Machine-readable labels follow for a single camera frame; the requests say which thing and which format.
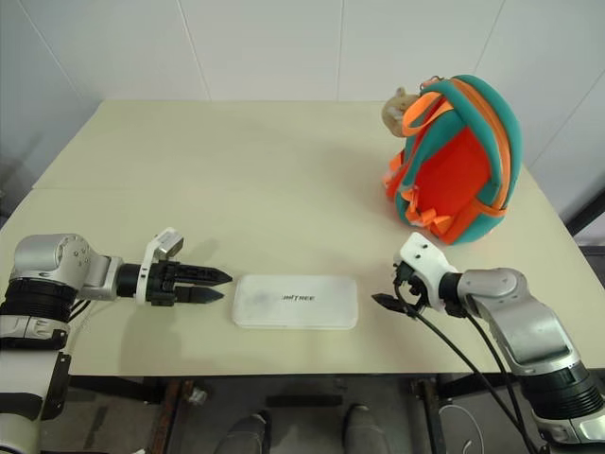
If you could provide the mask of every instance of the floor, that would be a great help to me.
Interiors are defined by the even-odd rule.
[[[372,408],[392,454],[428,454],[422,403],[407,392],[407,381],[393,375],[321,377],[233,377],[203,381],[210,396],[201,407],[181,407],[168,454],[212,453],[220,438],[240,417],[265,406],[276,394],[339,394],[342,405],[326,408],[272,409],[272,454],[342,454],[342,415],[349,405],[363,402]],[[525,452],[521,439],[486,394],[456,399],[468,410],[483,433],[485,452]],[[521,399],[530,433],[537,431]],[[128,399],[71,390],[63,414],[43,423],[43,449],[94,450],[130,454],[145,448],[158,406]],[[470,418],[460,409],[441,415],[448,452],[480,454],[480,440]]]

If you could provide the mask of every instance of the white wall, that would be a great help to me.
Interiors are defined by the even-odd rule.
[[[14,206],[104,98],[385,99],[475,73],[563,218],[605,185],[600,0],[0,0]]]

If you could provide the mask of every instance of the plush toy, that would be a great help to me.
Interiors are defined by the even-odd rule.
[[[418,98],[418,95],[408,95],[404,87],[399,87],[395,92],[395,96],[385,103],[385,107],[382,108],[382,121],[394,136],[404,136],[404,132],[402,131],[404,112]]]

